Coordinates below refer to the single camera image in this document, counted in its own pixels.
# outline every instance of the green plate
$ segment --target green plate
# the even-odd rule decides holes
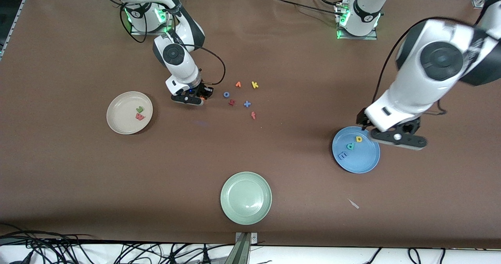
[[[258,223],[268,214],[271,206],[272,190],[266,180],[256,173],[236,173],[222,186],[222,210],[237,224]]]

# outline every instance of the white robotic arm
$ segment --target white robotic arm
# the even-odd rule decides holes
[[[179,20],[177,26],[155,38],[153,53],[172,74],[165,82],[172,93],[172,100],[189,105],[202,105],[202,98],[209,98],[213,89],[202,84],[200,70],[189,54],[204,44],[205,34],[202,27],[191,18],[179,0],[122,1],[127,3],[125,8],[135,18],[136,26],[141,25],[139,20],[144,17],[143,19],[147,20],[147,24],[143,24],[145,28],[149,25],[148,21],[155,18],[155,11],[158,10],[167,11]]]
[[[386,0],[348,0],[349,11],[339,24],[354,36],[365,36],[376,26]]]
[[[426,139],[414,135],[420,116],[453,85],[482,85],[501,77],[501,0],[485,0],[481,26],[430,19],[415,25],[397,54],[396,80],[357,116],[374,125],[379,142],[421,149]]]

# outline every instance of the plate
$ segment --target plate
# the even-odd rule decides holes
[[[134,134],[148,125],[152,115],[151,100],[144,93],[131,91],[110,103],[106,121],[111,130],[119,134]]]
[[[231,176],[221,190],[224,214],[240,225],[261,221],[272,206],[272,190],[266,180],[253,172]]]
[[[361,137],[362,141],[357,142],[356,137]],[[332,153],[341,167],[357,174],[374,169],[381,156],[379,144],[369,139],[369,131],[356,126],[343,128],[336,134]]]

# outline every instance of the brown paper sheet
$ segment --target brown paper sheet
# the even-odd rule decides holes
[[[332,15],[278,0],[183,3],[227,64],[202,107],[170,100],[153,37],[129,39],[107,0],[27,1],[0,62],[1,221],[97,239],[224,243],[252,231],[266,244],[499,248],[501,81],[456,85],[446,116],[422,118],[429,146],[381,146],[367,174],[342,170],[330,151],[369,104],[397,38],[428,16],[474,21],[469,0],[388,0],[377,41],[337,40]],[[192,55],[205,80],[220,78],[213,56]],[[381,92],[394,76],[391,62]],[[151,98],[154,117],[139,134],[115,134],[106,109],[131,90]],[[256,225],[220,208],[240,171],[272,189]]]

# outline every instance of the small paper scrap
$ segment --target small paper scrap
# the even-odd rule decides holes
[[[351,201],[351,199],[348,198],[348,200],[350,201],[351,205],[353,205],[356,209],[360,208],[355,202]]]

